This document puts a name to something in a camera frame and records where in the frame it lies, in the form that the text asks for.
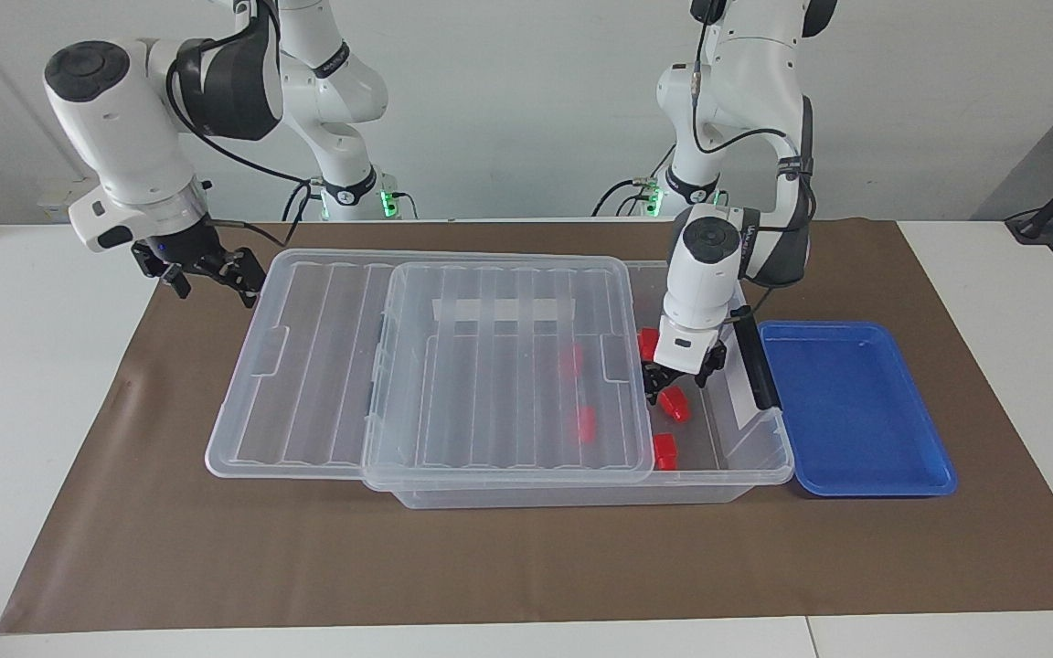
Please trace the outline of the clear plastic box lid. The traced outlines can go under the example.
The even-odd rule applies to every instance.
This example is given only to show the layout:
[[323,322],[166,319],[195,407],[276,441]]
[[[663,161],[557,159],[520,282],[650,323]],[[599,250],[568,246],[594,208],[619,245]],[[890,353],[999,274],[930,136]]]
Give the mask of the clear plastic box lid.
[[287,250],[269,267],[206,453],[222,478],[363,482],[367,382],[395,270],[612,257]]

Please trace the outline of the white box side label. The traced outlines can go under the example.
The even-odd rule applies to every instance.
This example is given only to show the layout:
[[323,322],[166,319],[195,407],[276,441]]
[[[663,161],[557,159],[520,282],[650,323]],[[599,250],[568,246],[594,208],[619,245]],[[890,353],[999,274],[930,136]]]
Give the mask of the white box side label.
[[727,384],[736,426],[746,430],[750,422],[761,414],[761,408],[757,407],[753,396],[746,366],[736,364],[732,368],[727,368]]

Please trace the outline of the clear plastic storage box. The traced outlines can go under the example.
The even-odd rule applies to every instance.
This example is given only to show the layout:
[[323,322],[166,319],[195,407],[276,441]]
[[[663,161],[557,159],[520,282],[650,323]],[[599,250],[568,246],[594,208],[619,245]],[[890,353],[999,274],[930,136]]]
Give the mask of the clear plastic storage box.
[[[665,265],[411,262],[386,300],[386,367],[367,418],[362,478],[409,509],[722,504],[789,482],[794,459],[780,408],[736,426],[726,366],[684,390],[677,424],[644,398],[638,333],[657,326]],[[559,348],[582,348],[580,379]],[[577,438],[577,408],[598,436]],[[654,468],[653,436],[673,433],[678,470]]]

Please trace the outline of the blue plastic tray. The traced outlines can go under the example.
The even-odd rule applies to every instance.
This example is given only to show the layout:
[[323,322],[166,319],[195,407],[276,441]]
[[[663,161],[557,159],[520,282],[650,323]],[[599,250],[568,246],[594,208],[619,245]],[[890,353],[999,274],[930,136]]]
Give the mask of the blue plastic tray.
[[943,497],[958,486],[898,343],[870,322],[768,321],[766,362],[795,479],[822,497]]

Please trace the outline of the brown table mat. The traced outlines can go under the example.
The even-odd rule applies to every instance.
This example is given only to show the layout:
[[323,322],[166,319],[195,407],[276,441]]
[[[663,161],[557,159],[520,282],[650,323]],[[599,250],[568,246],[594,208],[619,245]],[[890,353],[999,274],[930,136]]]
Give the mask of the brown table mat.
[[1053,610],[1053,494],[894,222],[814,224],[772,318],[896,337],[958,488],[726,504],[410,511],[356,482],[219,479],[250,313],[154,292],[0,632]]

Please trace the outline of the white wall power outlet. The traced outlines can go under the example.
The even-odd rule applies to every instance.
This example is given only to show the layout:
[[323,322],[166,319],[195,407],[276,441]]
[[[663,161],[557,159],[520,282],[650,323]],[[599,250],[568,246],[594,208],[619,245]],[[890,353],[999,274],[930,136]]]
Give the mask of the white wall power outlet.
[[49,221],[69,222],[69,206],[97,185],[93,178],[80,180],[47,179],[40,183],[37,207]]

